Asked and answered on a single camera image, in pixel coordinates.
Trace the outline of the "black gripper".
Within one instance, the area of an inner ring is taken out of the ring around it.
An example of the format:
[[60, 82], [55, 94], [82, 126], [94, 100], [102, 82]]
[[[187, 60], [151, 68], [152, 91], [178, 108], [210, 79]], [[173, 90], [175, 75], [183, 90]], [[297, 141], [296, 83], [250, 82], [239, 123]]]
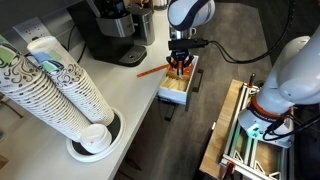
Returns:
[[186, 67], [191, 64], [193, 59], [194, 56], [191, 55], [188, 50], [173, 50], [171, 54], [166, 57], [166, 61], [177, 76], [179, 76], [179, 68], [182, 68], [181, 75], [188, 75], [189, 71]]

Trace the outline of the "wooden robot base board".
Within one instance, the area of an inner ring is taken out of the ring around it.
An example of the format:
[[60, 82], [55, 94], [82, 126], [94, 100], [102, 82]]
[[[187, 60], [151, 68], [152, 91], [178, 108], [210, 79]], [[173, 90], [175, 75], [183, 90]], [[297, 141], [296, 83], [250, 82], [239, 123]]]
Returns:
[[221, 179], [225, 172], [224, 167], [220, 165], [220, 161], [227, 143], [229, 129], [231, 128], [231, 119], [236, 109], [242, 85], [243, 83], [241, 81], [231, 81], [218, 120], [216, 121], [215, 128], [213, 129], [199, 167], [200, 171], [214, 179]]

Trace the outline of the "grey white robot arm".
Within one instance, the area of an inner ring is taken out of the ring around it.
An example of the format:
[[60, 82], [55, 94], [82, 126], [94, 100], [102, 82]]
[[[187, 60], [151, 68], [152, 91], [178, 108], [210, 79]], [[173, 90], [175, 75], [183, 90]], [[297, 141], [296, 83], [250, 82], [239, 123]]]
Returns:
[[[183, 32], [210, 21], [214, 0], [170, 0], [170, 27]], [[238, 115], [246, 134], [259, 141], [288, 148], [294, 134], [319, 121], [314, 117], [298, 127], [290, 109], [320, 102], [320, 32], [290, 41], [273, 65], [260, 91]]]

